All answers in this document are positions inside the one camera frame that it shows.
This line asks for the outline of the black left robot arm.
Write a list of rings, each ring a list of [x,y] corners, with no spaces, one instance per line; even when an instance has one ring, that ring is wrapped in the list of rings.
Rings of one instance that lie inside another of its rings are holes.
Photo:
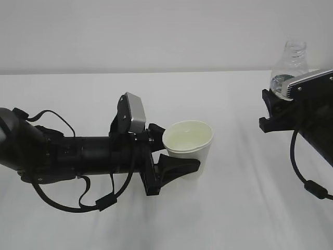
[[[15,149],[1,134],[1,164],[30,182],[31,170],[39,184],[72,180],[78,176],[138,172],[148,196],[158,195],[163,186],[198,171],[200,161],[193,157],[160,155],[154,163],[153,152],[164,148],[164,129],[150,124],[141,133],[121,130],[113,122],[108,136],[66,137],[43,126],[33,126],[22,111],[1,109],[1,118],[19,145]]]

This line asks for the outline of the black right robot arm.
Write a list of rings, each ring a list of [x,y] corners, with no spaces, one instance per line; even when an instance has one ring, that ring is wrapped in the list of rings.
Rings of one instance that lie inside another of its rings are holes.
[[[300,135],[332,165],[332,94],[286,101],[263,89],[262,99],[269,114],[259,119],[264,133],[292,131],[301,121]]]

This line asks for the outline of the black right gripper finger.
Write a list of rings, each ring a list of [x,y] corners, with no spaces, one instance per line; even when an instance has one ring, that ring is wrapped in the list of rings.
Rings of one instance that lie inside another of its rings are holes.
[[[286,101],[277,97],[271,90],[262,90],[262,99],[270,115],[283,115],[297,112],[294,101]]]
[[[296,127],[299,121],[299,114],[284,113],[276,114],[266,119],[259,119],[259,127],[264,133],[276,131],[291,131]]]

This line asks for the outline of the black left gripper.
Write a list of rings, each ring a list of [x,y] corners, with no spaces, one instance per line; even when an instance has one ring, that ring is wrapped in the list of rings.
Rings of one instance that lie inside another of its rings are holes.
[[[197,159],[175,158],[160,154],[155,166],[152,152],[165,149],[162,141],[164,132],[165,128],[150,123],[148,130],[138,133],[135,137],[139,153],[139,173],[147,196],[159,195],[161,187],[187,174],[197,172],[201,164]]]

